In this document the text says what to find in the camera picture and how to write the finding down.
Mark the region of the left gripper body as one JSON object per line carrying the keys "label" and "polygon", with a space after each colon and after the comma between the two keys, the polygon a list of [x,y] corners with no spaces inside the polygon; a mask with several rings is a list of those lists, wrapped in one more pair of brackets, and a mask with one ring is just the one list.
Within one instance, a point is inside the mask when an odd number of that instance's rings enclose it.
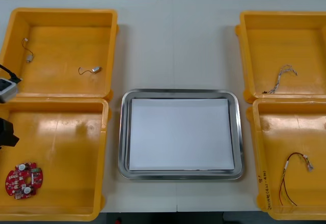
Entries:
{"label": "left gripper body", "polygon": [[7,147],[15,147],[19,138],[14,135],[13,124],[3,118],[0,122],[0,145]]}

